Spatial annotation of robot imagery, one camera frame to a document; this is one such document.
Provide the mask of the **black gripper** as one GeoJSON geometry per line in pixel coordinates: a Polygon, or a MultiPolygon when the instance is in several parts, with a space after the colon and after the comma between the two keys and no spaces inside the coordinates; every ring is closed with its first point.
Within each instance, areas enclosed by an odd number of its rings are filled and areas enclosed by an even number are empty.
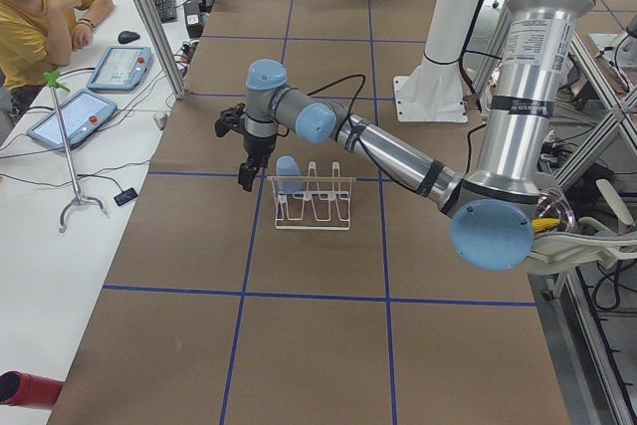
{"type": "Polygon", "coordinates": [[[247,159],[240,164],[238,183],[244,191],[252,191],[253,183],[257,175],[268,167],[269,159],[275,151],[277,135],[266,137],[244,134],[243,146],[247,152],[247,159]]]}

